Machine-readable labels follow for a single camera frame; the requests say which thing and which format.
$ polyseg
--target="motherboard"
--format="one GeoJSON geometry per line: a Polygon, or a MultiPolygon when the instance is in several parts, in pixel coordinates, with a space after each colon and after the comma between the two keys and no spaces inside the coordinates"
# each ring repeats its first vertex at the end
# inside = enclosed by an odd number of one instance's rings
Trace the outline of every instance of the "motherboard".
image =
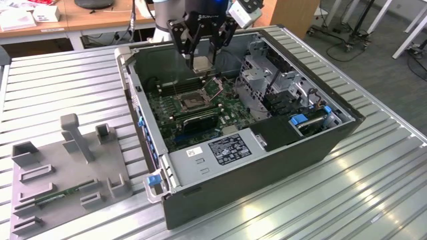
{"type": "Polygon", "coordinates": [[[173,85],[149,92],[170,152],[231,134],[257,122],[237,94],[235,79],[210,77],[194,87],[173,85]]]}

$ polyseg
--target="caster wheel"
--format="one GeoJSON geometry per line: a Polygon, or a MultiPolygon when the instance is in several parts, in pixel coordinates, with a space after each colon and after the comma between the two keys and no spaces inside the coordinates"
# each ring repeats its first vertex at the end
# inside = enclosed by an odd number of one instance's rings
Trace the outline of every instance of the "caster wheel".
{"type": "Polygon", "coordinates": [[[315,30],[313,28],[310,28],[309,36],[311,37],[314,34],[315,34],[315,30]]]}
{"type": "Polygon", "coordinates": [[[365,44],[363,44],[363,50],[366,50],[366,49],[369,48],[370,43],[371,43],[370,41],[366,41],[366,42],[365,42],[365,44]]]}
{"type": "Polygon", "coordinates": [[[354,46],[346,45],[346,52],[349,53],[354,49],[354,46]]]}

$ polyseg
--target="metal bracket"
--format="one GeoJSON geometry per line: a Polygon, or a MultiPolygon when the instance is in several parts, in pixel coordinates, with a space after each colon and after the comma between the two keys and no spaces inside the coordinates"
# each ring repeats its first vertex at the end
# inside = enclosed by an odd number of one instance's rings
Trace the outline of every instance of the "metal bracket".
{"type": "Polygon", "coordinates": [[[163,169],[159,168],[157,171],[154,171],[153,173],[147,174],[147,175],[145,176],[143,180],[142,180],[143,183],[145,183],[145,188],[146,188],[146,192],[147,192],[147,196],[149,196],[149,201],[150,201],[153,204],[159,203],[159,202],[162,201],[163,196],[171,194],[171,192],[166,190],[166,185],[165,185],[163,182],[161,183],[161,184],[162,184],[162,189],[163,189],[163,193],[162,193],[162,194],[157,194],[157,193],[154,192],[154,188],[151,188],[151,186],[150,186],[150,184],[149,184],[149,178],[150,178],[150,177],[154,177],[154,176],[157,176],[157,175],[161,175],[161,176],[162,176],[162,175],[163,175],[162,173],[163,173],[163,169]]]}
{"type": "Polygon", "coordinates": [[[119,68],[123,90],[129,89],[126,74],[123,72],[123,67],[125,67],[126,61],[130,59],[131,56],[133,56],[133,51],[129,46],[119,47],[114,50],[114,58],[115,58],[115,62],[118,64],[118,68],[119,68]]]}

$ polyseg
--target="green circuit board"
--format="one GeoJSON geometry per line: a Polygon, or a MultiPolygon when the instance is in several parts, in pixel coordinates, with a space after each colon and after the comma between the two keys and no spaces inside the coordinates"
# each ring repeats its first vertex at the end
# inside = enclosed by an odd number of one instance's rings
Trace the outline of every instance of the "green circuit board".
{"type": "Polygon", "coordinates": [[[171,96],[161,96],[159,92],[150,92],[147,96],[170,152],[223,136],[229,132],[223,131],[226,127],[241,130],[257,121],[237,97],[233,80],[222,84],[218,80],[210,80],[202,88],[171,96]],[[217,126],[185,134],[185,122],[210,115],[219,117],[217,126]]]}

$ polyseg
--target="gray stand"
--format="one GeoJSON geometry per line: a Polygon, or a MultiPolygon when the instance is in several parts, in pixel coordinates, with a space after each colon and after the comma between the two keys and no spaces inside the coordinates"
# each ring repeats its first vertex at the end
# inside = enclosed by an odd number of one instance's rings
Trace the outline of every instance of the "gray stand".
{"type": "Polygon", "coordinates": [[[31,238],[133,195],[117,130],[102,124],[86,135],[75,114],[60,118],[64,141],[12,148],[10,239],[31,238]]]}

